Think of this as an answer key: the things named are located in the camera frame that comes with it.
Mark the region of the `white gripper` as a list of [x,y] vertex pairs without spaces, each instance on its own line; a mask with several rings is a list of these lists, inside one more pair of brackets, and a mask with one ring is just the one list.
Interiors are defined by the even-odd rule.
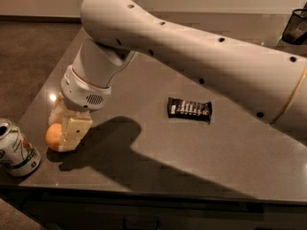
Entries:
[[101,109],[111,94],[111,88],[100,88],[82,80],[69,65],[60,82],[48,124],[62,124],[59,152],[74,150],[92,126],[90,118],[68,118],[69,109],[85,112]]

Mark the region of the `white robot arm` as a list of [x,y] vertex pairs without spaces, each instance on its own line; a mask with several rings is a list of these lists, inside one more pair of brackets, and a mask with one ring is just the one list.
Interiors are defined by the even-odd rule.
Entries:
[[159,19],[131,0],[83,0],[88,34],[60,83],[46,133],[74,150],[104,106],[114,76],[137,53],[166,64],[300,143],[307,140],[307,59]]

